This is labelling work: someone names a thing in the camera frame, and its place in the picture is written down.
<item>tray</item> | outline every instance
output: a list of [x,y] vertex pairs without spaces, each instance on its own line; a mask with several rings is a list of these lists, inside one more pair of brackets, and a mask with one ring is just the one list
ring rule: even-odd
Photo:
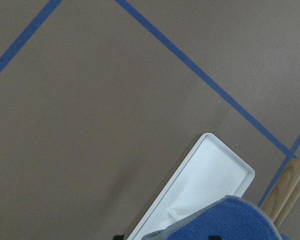
[[255,171],[212,133],[203,134],[127,240],[165,229],[226,195],[242,197]]

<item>wooden stick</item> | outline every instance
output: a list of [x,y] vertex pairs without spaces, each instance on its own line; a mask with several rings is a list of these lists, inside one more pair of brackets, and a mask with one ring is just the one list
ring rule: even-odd
[[290,197],[288,198],[288,200],[284,204],[283,208],[279,212],[279,215],[274,220],[274,225],[277,228],[279,228],[280,225],[282,224],[282,222],[285,220],[286,216],[290,212],[291,208],[293,207],[293,205],[295,204],[295,202],[297,201],[299,196],[300,196],[300,180],[297,182],[297,184],[296,184],[295,188],[293,189]]
[[261,209],[274,221],[300,179],[300,161],[291,158]]

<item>wooden block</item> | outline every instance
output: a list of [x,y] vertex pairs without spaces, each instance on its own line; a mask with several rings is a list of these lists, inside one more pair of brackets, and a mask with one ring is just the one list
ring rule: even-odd
[[282,222],[285,220],[286,216],[290,212],[291,208],[297,201],[300,196],[300,180],[297,182],[295,188],[293,189],[290,197],[287,199],[286,203],[284,204],[283,208],[279,212],[279,215],[274,220],[274,225],[279,228]]
[[274,221],[300,179],[300,161],[291,158],[261,209]]

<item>white tray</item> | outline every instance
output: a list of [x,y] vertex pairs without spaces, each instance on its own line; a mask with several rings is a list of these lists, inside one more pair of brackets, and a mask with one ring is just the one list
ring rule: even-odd
[[212,133],[203,134],[127,240],[165,229],[226,195],[242,197],[255,171]]

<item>blue cloth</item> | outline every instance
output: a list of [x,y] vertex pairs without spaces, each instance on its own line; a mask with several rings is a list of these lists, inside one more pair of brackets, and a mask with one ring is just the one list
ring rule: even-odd
[[254,204],[227,196],[142,240],[283,240],[269,217]]

